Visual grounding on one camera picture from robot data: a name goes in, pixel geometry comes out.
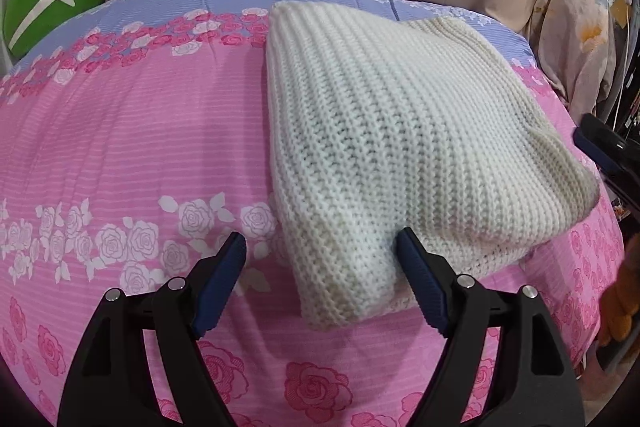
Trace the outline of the white knit sweater red stripes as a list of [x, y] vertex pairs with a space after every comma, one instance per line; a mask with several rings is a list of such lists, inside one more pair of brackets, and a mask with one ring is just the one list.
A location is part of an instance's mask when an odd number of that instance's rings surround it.
[[402, 229], [486, 277], [599, 200], [598, 177], [460, 18], [280, 2], [266, 71], [273, 197], [313, 329], [414, 305], [393, 252]]

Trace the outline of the orange plush toy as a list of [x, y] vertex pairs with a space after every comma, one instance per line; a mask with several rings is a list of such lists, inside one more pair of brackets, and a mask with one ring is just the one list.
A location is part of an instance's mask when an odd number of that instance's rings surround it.
[[632, 318], [638, 312], [639, 234], [634, 234], [626, 245], [625, 259], [618, 268], [615, 282], [600, 298], [599, 345], [626, 340], [631, 333]]

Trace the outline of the floral cream hanging cloth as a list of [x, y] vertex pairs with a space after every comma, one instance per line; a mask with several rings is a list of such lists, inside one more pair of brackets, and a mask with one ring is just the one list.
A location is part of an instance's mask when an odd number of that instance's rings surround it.
[[616, 66], [608, 0], [536, 0], [526, 35], [570, 117], [596, 113]]

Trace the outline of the floral pink blue bedspread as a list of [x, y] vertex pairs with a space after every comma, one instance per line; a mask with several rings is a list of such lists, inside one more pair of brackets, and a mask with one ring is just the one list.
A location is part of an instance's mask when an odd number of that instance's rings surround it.
[[[154, 291], [231, 232], [247, 264], [198, 344], [241, 426], [405, 426], [444, 342], [418, 310], [316, 333], [273, 207], [265, 43], [284, 0], [113, 0], [1, 80], [1, 358], [48, 423], [107, 289]], [[389, 20], [408, 0], [339, 3]]]

